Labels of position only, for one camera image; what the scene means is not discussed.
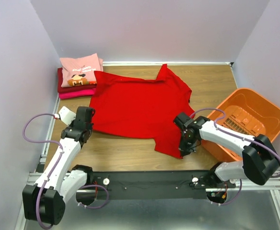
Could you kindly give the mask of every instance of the orange basket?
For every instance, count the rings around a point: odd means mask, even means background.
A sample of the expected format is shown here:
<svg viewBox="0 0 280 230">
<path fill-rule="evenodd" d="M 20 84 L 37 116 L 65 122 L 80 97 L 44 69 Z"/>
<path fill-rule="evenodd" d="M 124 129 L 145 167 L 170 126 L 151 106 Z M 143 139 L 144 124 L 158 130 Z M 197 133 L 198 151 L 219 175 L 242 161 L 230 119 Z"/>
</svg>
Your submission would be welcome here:
<svg viewBox="0 0 280 230">
<path fill-rule="evenodd" d="M 217 108 L 226 114 L 225 118 L 217 122 L 223 127 L 253 136 L 264 134 L 271 142 L 280 133 L 280 108 L 251 89 L 235 90 Z M 215 120 L 220 116 L 220 112 L 213 111 L 207 117 Z M 242 160 L 233 151 L 216 143 L 203 140 L 202 146 L 219 161 Z"/>
</svg>

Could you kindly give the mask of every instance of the red t-shirt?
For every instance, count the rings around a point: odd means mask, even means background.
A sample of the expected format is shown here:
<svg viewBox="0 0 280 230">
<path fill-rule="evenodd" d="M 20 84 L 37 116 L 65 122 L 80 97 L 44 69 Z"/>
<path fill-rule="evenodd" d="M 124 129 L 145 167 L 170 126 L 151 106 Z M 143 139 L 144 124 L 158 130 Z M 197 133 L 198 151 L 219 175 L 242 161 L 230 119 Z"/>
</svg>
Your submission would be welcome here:
<svg viewBox="0 0 280 230">
<path fill-rule="evenodd" d="M 94 130 L 128 138 L 153 138 L 156 151 L 181 158 L 181 134 L 173 120 L 181 112 L 194 112 L 189 106 L 191 89 L 166 64 L 155 80 L 94 73 L 97 87 L 90 102 L 96 110 Z"/>
</svg>

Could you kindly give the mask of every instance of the wooden table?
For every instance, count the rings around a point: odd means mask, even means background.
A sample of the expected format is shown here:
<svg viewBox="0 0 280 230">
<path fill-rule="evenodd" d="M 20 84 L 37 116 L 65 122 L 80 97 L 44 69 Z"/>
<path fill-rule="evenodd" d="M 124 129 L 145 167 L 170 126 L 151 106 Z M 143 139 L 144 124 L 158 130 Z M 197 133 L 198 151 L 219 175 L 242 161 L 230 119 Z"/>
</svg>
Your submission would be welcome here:
<svg viewBox="0 0 280 230">
<path fill-rule="evenodd" d="M 216 107 L 236 89 L 231 69 L 228 65 L 185 65 L 169 66 L 191 89 L 190 106 L 194 110 L 205 107 Z M 155 79 L 160 66 L 111 66 L 104 67 L 105 72 L 143 79 Z M 61 100 L 62 106 L 76 112 L 78 106 L 89 106 L 91 97 Z M 61 131 L 66 126 L 56 121 L 52 140 L 60 140 Z M 53 157 L 56 144 L 49 147 L 47 167 Z M 217 160 L 204 148 L 183 159 L 156 152 L 153 139 L 122 138 L 93 132 L 88 142 L 75 157 L 70 169 L 76 164 L 88 165 L 94 171 L 132 171 L 132 170 L 197 170 L 209 169 Z"/>
</svg>

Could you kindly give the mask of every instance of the white wall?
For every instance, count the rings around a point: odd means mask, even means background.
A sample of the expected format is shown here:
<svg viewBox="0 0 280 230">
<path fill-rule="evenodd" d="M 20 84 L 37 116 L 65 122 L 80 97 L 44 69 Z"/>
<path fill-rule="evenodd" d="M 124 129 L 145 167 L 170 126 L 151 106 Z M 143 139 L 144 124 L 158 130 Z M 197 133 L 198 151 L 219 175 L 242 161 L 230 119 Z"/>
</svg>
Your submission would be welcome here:
<svg viewBox="0 0 280 230">
<path fill-rule="evenodd" d="M 28 0 L 0 0 L 0 230 L 12 230 L 28 173 L 38 164 L 42 145 L 22 138 L 25 122 L 52 112 L 58 55 Z M 30 127 L 45 138 L 48 119 Z"/>
<path fill-rule="evenodd" d="M 270 1 L 234 66 L 239 87 L 249 87 L 280 107 L 280 1 Z M 280 136 L 275 141 L 280 155 Z"/>
<path fill-rule="evenodd" d="M 60 57 L 236 60 L 269 0 L 31 0 Z"/>
</svg>

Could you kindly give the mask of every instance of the cable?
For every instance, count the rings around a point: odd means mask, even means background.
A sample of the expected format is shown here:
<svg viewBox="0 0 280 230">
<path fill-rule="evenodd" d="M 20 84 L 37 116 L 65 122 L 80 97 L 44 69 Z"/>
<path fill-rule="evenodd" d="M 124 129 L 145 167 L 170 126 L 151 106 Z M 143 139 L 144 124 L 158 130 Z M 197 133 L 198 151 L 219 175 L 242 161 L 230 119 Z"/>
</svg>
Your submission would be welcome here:
<svg viewBox="0 0 280 230">
<path fill-rule="evenodd" d="M 23 128 L 23 138 L 29 142 L 32 142 L 32 143 L 55 143 L 55 144 L 58 144 L 60 149 L 62 150 L 62 152 L 60 152 L 59 156 L 58 156 L 58 159 L 56 160 L 54 166 L 51 168 L 51 170 L 49 171 L 48 175 L 47 175 L 47 178 L 49 178 L 51 176 L 51 174 L 53 173 L 53 171 L 55 170 L 55 167 L 58 165 L 61 157 L 62 157 L 62 154 L 63 154 L 63 146 L 61 145 L 60 142 L 58 141 L 55 141 L 55 140 L 31 140 L 29 139 L 26 135 L 25 135 L 25 131 L 29 125 L 29 123 L 34 120 L 35 118 L 39 117 L 39 116 L 45 116 L 45 115 L 49 115 L 49 116 L 52 116 L 55 118 L 55 115 L 54 114 L 38 114 L 36 116 L 33 116 L 24 126 Z M 36 214 L 36 219 L 40 225 L 41 228 L 43 229 L 50 229 L 53 225 L 49 225 L 49 226 L 45 226 L 41 220 L 41 217 L 40 217 L 40 200 L 41 200 L 41 196 L 42 196 L 42 192 L 43 192 L 43 189 L 45 188 L 45 185 L 47 183 L 47 180 L 44 180 L 42 186 L 40 187 L 39 189 L 39 192 L 38 192 L 38 196 L 37 196 L 37 199 L 36 199 L 36 204 L 35 204 L 35 214 Z"/>
<path fill-rule="evenodd" d="M 87 205 L 84 205 L 84 204 L 81 203 L 81 202 L 78 203 L 78 206 L 82 206 L 82 207 L 84 207 L 84 208 L 89 208 L 89 209 L 98 209 L 98 208 L 102 208 L 103 206 L 105 206 L 105 204 L 108 203 L 108 200 L 109 200 L 109 192 L 108 192 L 108 190 L 107 190 L 105 187 L 103 187 L 103 186 L 101 186 L 101 185 L 98 185 L 98 184 L 91 184 L 91 185 L 85 185 L 85 186 L 81 187 L 81 189 L 84 189 L 84 188 L 92 188 L 92 187 L 104 189 L 105 192 L 106 192 L 106 195 L 107 195 L 106 201 L 105 201 L 104 203 L 102 203 L 100 206 L 96 206 L 96 207 L 87 206 Z"/>
<path fill-rule="evenodd" d="M 240 193 L 241 193 L 241 189 L 242 189 L 242 180 L 239 179 L 239 181 L 240 181 L 240 187 L 239 187 L 238 193 L 235 195 L 235 197 L 234 197 L 233 199 L 231 199 L 230 201 L 228 201 L 228 202 L 224 202 L 223 204 L 218 204 L 218 205 L 220 205 L 220 206 L 229 205 L 229 204 L 232 203 L 235 199 L 238 198 L 238 196 L 239 196 Z"/>
<path fill-rule="evenodd" d="M 259 143 L 258 141 L 251 140 L 251 139 L 248 139 L 248 138 L 244 138 L 244 137 L 241 137 L 241 136 L 239 136 L 239 135 L 237 135 L 237 134 L 230 133 L 230 132 L 228 132 L 228 131 L 226 131 L 226 130 L 224 130 L 224 129 L 222 129 L 222 128 L 219 128 L 219 127 L 217 126 L 217 121 L 219 121 L 219 120 L 225 118 L 225 112 L 224 112 L 223 110 L 221 110 L 221 109 L 216 109 L 216 108 L 204 108 L 204 109 L 200 109 L 200 110 L 195 111 L 194 113 L 192 113 L 192 114 L 190 115 L 190 117 L 192 117 L 192 116 L 195 115 L 196 113 L 198 113 L 198 112 L 200 112 L 200 111 L 204 111 L 204 110 L 216 110 L 216 111 L 219 111 L 219 112 L 223 113 L 223 116 L 217 118 L 217 119 L 214 120 L 214 122 L 213 122 L 213 123 L 214 123 L 214 126 L 216 127 L 217 130 L 219 130 L 219 131 L 221 131 L 221 132 L 223 132 L 223 133 L 225 133 L 225 134 L 228 134 L 228 135 L 230 135 L 230 136 L 233 136 L 233 137 L 235 137 L 235 138 L 238 138 L 238 139 L 241 139 L 241 140 L 249 141 L 249 142 L 251 142 L 251 143 L 253 143 L 253 144 L 256 144 L 256 145 L 258 145 L 258 146 L 264 148 L 265 150 L 267 150 L 268 152 L 270 152 L 270 153 L 279 161 L 279 163 L 280 163 L 280 156 L 279 156 L 275 151 L 273 151 L 272 149 L 268 148 L 267 146 L 265 146 L 265 145 Z M 271 178 L 278 178 L 278 177 L 280 177 L 280 174 L 275 175 L 275 176 L 271 176 Z"/>
</svg>

